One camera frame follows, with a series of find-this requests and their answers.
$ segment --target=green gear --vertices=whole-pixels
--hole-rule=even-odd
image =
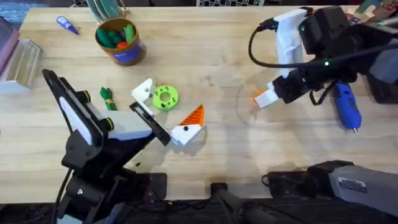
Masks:
[[[167,101],[162,101],[160,99],[161,95],[169,94],[170,98]],[[154,106],[163,111],[169,111],[174,109],[178,105],[179,95],[178,91],[169,85],[159,86],[156,88],[154,97],[153,97],[153,104]]]

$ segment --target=blue marker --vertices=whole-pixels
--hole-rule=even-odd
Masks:
[[[65,18],[64,16],[58,16],[57,17],[57,22],[60,24],[63,28],[74,32],[75,34],[79,34],[77,30],[73,27],[73,25]]]
[[[356,106],[355,97],[348,84],[337,83],[334,88],[335,103],[342,125],[358,134],[361,127],[361,113]]]

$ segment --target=orange triangle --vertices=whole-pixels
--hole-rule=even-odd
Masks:
[[[205,108],[203,105],[198,106],[185,120],[179,125],[199,124],[203,126],[203,119],[205,118]]]

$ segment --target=marker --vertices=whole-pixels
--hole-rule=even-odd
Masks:
[[[58,16],[57,17],[57,22],[60,24],[63,28],[74,32],[75,34],[79,34],[77,30],[73,27],[73,25],[65,18],[64,16]]]

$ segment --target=cable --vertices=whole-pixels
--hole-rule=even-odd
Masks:
[[[374,54],[383,50],[390,50],[390,49],[396,49],[398,48],[398,44],[388,44],[388,45],[383,45],[383,46],[378,46],[378,47],[372,47],[369,49],[365,50],[360,50],[357,52],[349,53],[349,54],[344,54],[340,55],[334,58],[328,58],[327,60],[315,60],[312,62],[305,62],[305,63],[288,63],[288,64],[274,64],[274,63],[266,63],[266,62],[260,62],[258,61],[252,53],[252,44],[253,44],[253,39],[256,36],[256,34],[260,31],[262,31],[264,28],[257,28],[250,36],[249,40],[249,57],[250,59],[257,65],[263,66],[263,67],[269,67],[269,68],[299,68],[299,67],[314,67],[314,66],[330,66],[332,64],[337,64],[344,62],[345,60],[355,58],[355,57],[361,57],[369,54]]]
[[[35,218],[32,218],[30,220],[25,220],[25,221],[18,222],[18,223],[5,223],[5,224],[26,224],[26,223],[30,223],[30,222],[33,222],[33,221],[36,221],[36,220],[40,220],[41,218],[45,218],[47,216],[48,216],[48,214],[47,215],[41,214],[41,215],[39,215],[39,216],[37,216]]]
[[[323,91],[323,93],[321,94],[321,97],[319,97],[318,101],[315,101],[315,98],[313,97],[313,90],[310,91],[310,100],[312,105],[314,106],[318,106],[321,105],[323,103],[323,100],[325,100],[327,94],[330,92],[330,90],[335,87],[335,85],[337,84],[337,80],[333,81],[326,89],[325,91]]]
[[[296,216],[291,215],[290,213],[285,212],[285,211],[283,211],[283,210],[281,210],[281,209],[279,209],[279,208],[275,208],[275,207],[273,207],[273,206],[266,205],[266,204],[264,204],[264,203],[261,203],[261,206],[270,208],[270,209],[272,209],[272,210],[274,210],[274,211],[276,211],[276,212],[279,212],[279,213],[281,213],[281,214],[284,214],[285,216],[287,216],[287,217],[289,217],[289,218],[291,218],[291,219],[293,219],[293,220],[296,220],[296,221],[298,221],[298,222],[300,222],[300,223],[302,223],[302,224],[308,224],[307,222],[303,221],[302,219],[297,218]]]
[[[264,178],[268,178],[268,174],[266,174],[266,175],[263,175],[262,177],[261,177],[261,182],[262,182],[262,184],[264,184],[264,186],[266,186],[266,187],[269,187],[269,183],[266,183],[265,181],[264,181]]]
[[[52,224],[56,224],[57,223],[57,207],[58,207],[58,204],[61,201],[61,196],[62,196],[63,190],[65,189],[65,186],[67,184],[67,181],[68,181],[68,179],[70,177],[71,172],[72,172],[72,170],[68,169],[68,172],[67,172],[67,174],[65,175],[65,178],[62,181],[60,190],[58,191],[57,198],[55,199],[54,209],[52,210],[52,214],[51,214],[51,223]]]

